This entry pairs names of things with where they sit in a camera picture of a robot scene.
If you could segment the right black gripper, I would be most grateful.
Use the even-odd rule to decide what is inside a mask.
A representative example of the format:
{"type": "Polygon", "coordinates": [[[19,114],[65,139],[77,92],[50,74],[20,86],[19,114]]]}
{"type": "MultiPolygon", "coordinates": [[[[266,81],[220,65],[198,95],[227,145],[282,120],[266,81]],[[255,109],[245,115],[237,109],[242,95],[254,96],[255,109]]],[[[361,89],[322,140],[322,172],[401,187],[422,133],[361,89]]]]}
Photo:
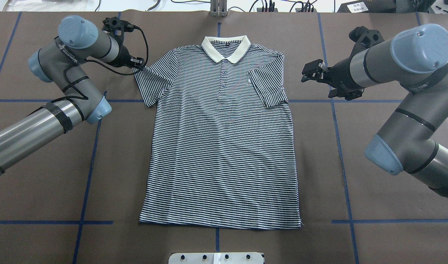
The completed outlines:
{"type": "Polygon", "coordinates": [[[301,82],[314,80],[327,83],[333,89],[328,97],[344,98],[347,101],[357,99],[363,95],[364,87],[359,86],[351,76],[351,59],[344,59],[332,67],[326,67],[323,60],[307,63],[302,72],[301,82]]]}

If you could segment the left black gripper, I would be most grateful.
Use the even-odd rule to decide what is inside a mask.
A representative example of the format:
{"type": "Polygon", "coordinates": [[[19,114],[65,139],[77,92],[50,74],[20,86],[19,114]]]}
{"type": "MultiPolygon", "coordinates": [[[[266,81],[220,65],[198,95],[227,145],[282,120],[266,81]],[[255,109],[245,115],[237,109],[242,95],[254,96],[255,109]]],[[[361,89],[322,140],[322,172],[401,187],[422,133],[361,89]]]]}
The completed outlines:
{"type": "Polygon", "coordinates": [[[120,46],[116,58],[112,60],[112,66],[139,69],[140,67],[144,66],[144,58],[134,57],[130,55],[128,48],[122,45],[120,46]]]}

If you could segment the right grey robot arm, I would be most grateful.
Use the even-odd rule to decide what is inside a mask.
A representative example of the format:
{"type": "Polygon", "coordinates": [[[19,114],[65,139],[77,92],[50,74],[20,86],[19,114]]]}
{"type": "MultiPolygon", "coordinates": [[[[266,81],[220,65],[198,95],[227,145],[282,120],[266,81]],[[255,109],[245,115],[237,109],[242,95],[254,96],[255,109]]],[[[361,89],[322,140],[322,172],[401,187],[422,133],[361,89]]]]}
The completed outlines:
{"type": "Polygon", "coordinates": [[[396,81],[408,95],[367,145],[364,155],[391,175],[407,172],[448,199],[448,149],[431,139],[448,118],[448,30],[433,23],[384,40],[364,26],[349,33],[348,58],[327,67],[307,63],[301,82],[332,87],[329,98],[347,101],[364,89],[396,81]]]}

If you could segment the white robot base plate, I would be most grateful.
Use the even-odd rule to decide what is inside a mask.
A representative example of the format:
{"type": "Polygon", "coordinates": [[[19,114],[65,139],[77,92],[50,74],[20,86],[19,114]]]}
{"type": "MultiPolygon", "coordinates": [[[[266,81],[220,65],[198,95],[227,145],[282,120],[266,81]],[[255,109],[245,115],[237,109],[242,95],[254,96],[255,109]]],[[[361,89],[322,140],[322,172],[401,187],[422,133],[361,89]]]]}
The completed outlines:
{"type": "Polygon", "coordinates": [[[259,252],[173,253],[169,264],[264,264],[259,252]]]}

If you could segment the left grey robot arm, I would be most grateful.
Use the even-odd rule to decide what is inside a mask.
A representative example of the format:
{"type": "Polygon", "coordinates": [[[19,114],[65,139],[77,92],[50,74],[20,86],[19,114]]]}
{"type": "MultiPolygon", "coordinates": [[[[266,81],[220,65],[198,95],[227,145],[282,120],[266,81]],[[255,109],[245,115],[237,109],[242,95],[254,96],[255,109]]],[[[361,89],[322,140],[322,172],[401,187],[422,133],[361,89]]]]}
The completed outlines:
{"type": "Polygon", "coordinates": [[[0,131],[0,176],[30,154],[67,134],[82,122],[95,124],[112,107],[82,65],[88,62],[119,74],[115,67],[142,70],[146,58],[132,56],[125,46],[127,32],[144,31],[119,17],[106,17],[101,27],[79,15],[68,15],[56,37],[28,59],[31,73],[59,90],[57,98],[0,131]]]}

